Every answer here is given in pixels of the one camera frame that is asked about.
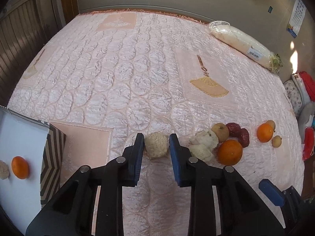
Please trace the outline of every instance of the white sticker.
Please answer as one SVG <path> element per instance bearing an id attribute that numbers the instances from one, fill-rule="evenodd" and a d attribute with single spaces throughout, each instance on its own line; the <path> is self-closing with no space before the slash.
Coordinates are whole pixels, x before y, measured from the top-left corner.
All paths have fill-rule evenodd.
<path id="1" fill-rule="evenodd" d="M 258 61 L 258 60 L 260 60 L 260 59 L 262 58 L 262 54 L 261 54 L 259 51 L 253 49 L 252 47 L 250 47 L 250 48 L 248 49 L 247 55 L 248 55 L 250 58 L 254 59 L 255 61 Z"/>

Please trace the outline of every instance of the tangerine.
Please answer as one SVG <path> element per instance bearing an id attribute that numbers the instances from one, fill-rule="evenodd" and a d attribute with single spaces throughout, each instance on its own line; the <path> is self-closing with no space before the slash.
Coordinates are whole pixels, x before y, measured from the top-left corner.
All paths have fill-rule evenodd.
<path id="1" fill-rule="evenodd" d="M 243 147 L 238 141 L 228 139 L 220 145 L 217 155 L 218 162 L 225 166 L 233 166 L 242 158 Z"/>
<path id="2" fill-rule="evenodd" d="M 29 169 L 27 161 L 24 158 L 20 156 L 14 157 L 11 162 L 11 167 L 12 167 L 13 174 L 17 178 L 19 179 L 28 178 L 30 169 Z"/>
<path id="3" fill-rule="evenodd" d="M 258 140 L 262 143 L 270 141 L 273 136 L 273 128 L 268 123 L 263 123 L 257 129 Z"/>

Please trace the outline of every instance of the silver bolt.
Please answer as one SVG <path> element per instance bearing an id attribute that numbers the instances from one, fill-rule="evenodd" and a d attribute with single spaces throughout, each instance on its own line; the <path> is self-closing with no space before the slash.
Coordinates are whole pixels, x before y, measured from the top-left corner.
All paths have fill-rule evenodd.
<path id="1" fill-rule="evenodd" d="M 190 157 L 188 160 L 191 163 L 197 163 L 198 162 L 198 158 L 196 158 L 196 157 Z"/>
<path id="2" fill-rule="evenodd" d="M 122 156 L 117 157 L 117 159 L 116 159 L 116 162 L 118 162 L 118 163 L 124 163 L 125 161 L 126 161 L 126 158 L 122 157 Z"/>
<path id="3" fill-rule="evenodd" d="M 90 169 L 89 166 L 83 165 L 83 166 L 81 166 L 81 168 L 80 168 L 80 172 L 85 173 L 85 172 L 88 172 L 89 169 Z"/>
<path id="4" fill-rule="evenodd" d="M 229 173 L 232 173 L 234 171 L 234 168 L 232 166 L 226 166 L 225 170 Z"/>

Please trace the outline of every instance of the red object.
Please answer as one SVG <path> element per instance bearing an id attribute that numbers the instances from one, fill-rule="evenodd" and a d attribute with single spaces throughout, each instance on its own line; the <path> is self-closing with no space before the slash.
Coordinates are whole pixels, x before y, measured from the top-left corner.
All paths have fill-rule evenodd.
<path id="1" fill-rule="evenodd" d="M 306 91 L 308 92 L 311 101 L 315 101 L 315 81 L 307 72 L 300 72 L 299 75 L 303 79 Z"/>
<path id="2" fill-rule="evenodd" d="M 303 150 L 303 161 L 307 160 L 312 156 L 314 148 L 314 130 L 312 128 L 305 129 L 305 138 L 304 138 L 304 150 Z"/>

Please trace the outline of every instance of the calendar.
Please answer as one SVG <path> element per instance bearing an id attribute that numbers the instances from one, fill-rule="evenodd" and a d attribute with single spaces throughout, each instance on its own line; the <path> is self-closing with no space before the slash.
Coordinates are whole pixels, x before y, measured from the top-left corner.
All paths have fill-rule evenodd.
<path id="1" fill-rule="evenodd" d="M 287 30 L 295 38 L 300 31 L 304 16 L 305 16 L 306 7 L 301 0 L 296 0 L 294 3 L 293 11 L 291 18 L 289 20 Z"/>

